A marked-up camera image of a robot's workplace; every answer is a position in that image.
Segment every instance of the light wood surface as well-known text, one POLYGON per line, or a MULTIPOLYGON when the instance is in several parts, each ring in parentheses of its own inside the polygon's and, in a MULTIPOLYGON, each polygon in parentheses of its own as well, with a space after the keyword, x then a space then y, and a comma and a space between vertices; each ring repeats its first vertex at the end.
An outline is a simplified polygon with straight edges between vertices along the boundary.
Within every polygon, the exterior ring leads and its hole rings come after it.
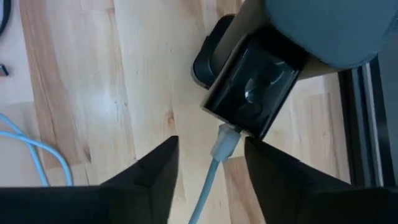
MULTIPOLYGON (((195 206, 220 122, 200 109, 206 94, 190 68, 218 18, 239 0, 21 0, 0 37, 0 113, 55 146, 77 185, 114 176, 171 135, 180 170, 169 223, 195 206)), ((7 129, 0 124, 0 129, 7 129)), ((349 181, 336 75, 299 81, 265 141, 349 181)), ((39 186, 28 150, 0 138, 0 186, 39 186)), ((58 162, 40 152, 53 185, 58 162)), ((217 172, 200 223, 264 223, 243 142, 217 172)))

